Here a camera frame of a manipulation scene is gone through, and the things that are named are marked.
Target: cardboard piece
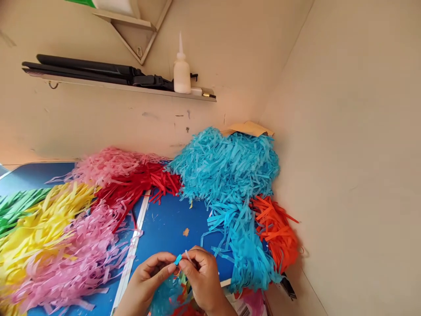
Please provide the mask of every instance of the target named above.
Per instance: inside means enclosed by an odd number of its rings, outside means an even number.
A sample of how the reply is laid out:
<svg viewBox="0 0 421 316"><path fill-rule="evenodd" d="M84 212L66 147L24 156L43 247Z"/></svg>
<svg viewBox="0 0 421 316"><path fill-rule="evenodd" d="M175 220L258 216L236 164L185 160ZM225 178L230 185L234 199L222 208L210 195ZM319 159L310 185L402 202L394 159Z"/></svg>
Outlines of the cardboard piece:
<svg viewBox="0 0 421 316"><path fill-rule="evenodd" d="M252 121L247 121L245 123L236 123L232 124L228 129L222 130L221 134L224 137L227 137L235 132L241 132L251 136L259 137L262 134L273 136L274 132L271 130L260 126L259 124L253 123Z"/></svg>

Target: wooden bracket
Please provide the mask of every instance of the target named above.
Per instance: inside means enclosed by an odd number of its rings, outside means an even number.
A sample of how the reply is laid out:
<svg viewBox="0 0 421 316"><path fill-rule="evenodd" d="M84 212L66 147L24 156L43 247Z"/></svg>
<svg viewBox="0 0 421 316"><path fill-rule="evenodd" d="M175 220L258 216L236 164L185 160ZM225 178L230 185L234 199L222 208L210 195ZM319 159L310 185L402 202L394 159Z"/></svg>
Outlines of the wooden bracket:
<svg viewBox="0 0 421 316"><path fill-rule="evenodd" d="M136 19L129 16L125 16L122 14L117 14L113 12L108 12L104 10L95 10L93 14L104 21L108 22L112 29L116 32L119 39L123 42L124 46L130 51L130 53L133 55L133 57L141 64L143 65L145 63L146 57L148 56L149 50L152 47L153 42L155 41L155 38L158 35L158 31L161 28L162 22L165 19L165 16L167 15L168 9L170 8L172 3L172 0L167 0L167 2L164 5L164 8L161 11L161 14L158 18L157 25L154 26L151 22L145 21L142 19ZM138 54L132 49L132 47L127 43L124 36L117 30L116 25L124 25L124 26L130 26L137 29L143 29L152 31L152 36L146 46L146 49L144 52L142 52L142 49L138 49Z"/></svg>

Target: blue table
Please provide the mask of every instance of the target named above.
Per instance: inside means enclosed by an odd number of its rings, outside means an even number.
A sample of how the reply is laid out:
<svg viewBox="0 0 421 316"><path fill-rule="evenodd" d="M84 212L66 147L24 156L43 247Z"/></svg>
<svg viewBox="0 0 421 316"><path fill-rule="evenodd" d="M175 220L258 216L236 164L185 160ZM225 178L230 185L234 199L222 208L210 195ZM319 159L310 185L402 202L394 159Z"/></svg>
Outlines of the blue table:
<svg viewBox="0 0 421 316"><path fill-rule="evenodd" d="M60 183L45 184L55 176L61 176L70 172L74 168L74 163L31 163L15 169L9 174L0 178L0 196L8 195L20 190L31 190L43 187L52 187ZM139 216L142 199L139 200L134 210ZM167 195L162 197L161 205L148 204L142 230L143 236L139 239L136 250L136 258L133 262L132 273L136 267L151 255L160 251L169 251L178 255L184 250L189 250L194 245L200 245L200 238L207 232L207 218L209 212L206 211L202 201L194 202L190 209L187 200L180 201L179 197ZM133 223L128 219L129 227L133 228ZM184 230L189 229L189 235L183 236ZM129 241L133 232L128 230L119 234L121 241ZM212 246L218 246L222 234L213 233L205 236L204 248L211 251ZM217 258L220 280L231 278L233 264L228 260ZM94 294L85 298L86 301L96 305L92 312L88 312L77 306L72 306L66 315L70 316L107 316L111 313L114 298L117 293L120 278L115 278L104 287L108 287L107 294ZM29 316L45 315L44 309L37 307L28 312Z"/></svg>

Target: wall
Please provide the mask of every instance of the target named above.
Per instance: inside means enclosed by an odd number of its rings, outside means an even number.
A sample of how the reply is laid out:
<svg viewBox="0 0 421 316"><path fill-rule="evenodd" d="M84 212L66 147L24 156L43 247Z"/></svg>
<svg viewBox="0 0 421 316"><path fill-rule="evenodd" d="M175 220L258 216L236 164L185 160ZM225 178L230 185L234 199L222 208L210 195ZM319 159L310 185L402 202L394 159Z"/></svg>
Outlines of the wall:
<svg viewBox="0 0 421 316"><path fill-rule="evenodd" d="M154 22L165 0L140 3L143 16ZM70 84L51 90L20 64L40 53L139 65L88 7L64 0L1 1L0 162L73 160L109 145L174 157L210 125L257 120L311 4L174 0L142 70L172 79L182 31L197 85L213 88L218 97L210 103Z"/></svg>
<svg viewBox="0 0 421 316"><path fill-rule="evenodd" d="M420 1L316 0L260 120L331 316L421 314L420 16Z"/></svg>

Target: wall shelf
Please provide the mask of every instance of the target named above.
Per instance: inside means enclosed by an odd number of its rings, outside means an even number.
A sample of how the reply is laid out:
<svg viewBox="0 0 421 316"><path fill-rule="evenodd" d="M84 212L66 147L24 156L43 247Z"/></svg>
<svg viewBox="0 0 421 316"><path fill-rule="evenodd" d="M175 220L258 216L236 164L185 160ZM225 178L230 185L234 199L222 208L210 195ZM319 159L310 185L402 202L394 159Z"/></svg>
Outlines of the wall shelf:
<svg viewBox="0 0 421 316"><path fill-rule="evenodd" d="M105 10L94 9L92 14L108 22L111 28L115 31L116 35L123 42L124 46L126 46L126 48L130 51L133 57L141 65L143 65L150 51L150 48L152 47L152 44L158 35L158 31L161 28L162 22L164 22L165 16L167 15L167 12L171 6L171 3L172 3L172 0L167 0L167 2L165 3L161 11L161 14L158 18L156 25L153 25L149 21L132 18L132 17L114 13L114 12L108 12ZM147 36L146 43L143 44L144 49L142 49L142 45L139 45L137 49L133 49L129 45L129 43L127 42L126 38L123 36L121 31L119 30L121 26L135 28L135 29L143 29L143 30L152 32L152 35Z"/></svg>
<svg viewBox="0 0 421 316"><path fill-rule="evenodd" d="M198 95L193 95L193 94L183 94L183 93L177 93L177 92L171 92L171 91L147 89L147 88L141 88L141 87L136 87L136 86L125 86L125 85L119 85L116 83L105 83L105 82L100 82L100 81L68 78L68 77L55 76L55 75L39 74L37 77L48 82L50 86L51 86L51 83L73 83L73 84L80 84L80 85L85 85L85 86L97 86L97 87L109 88L109 89L118 89L118 90L158 94L158 95L164 95L164 96L170 96L170 97L181 97L185 99L216 102L216 99L212 97L203 97L203 96L198 96ZM205 88L202 88L202 89L204 92L207 92L209 94L214 94L212 89L205 89Z"/></svg>

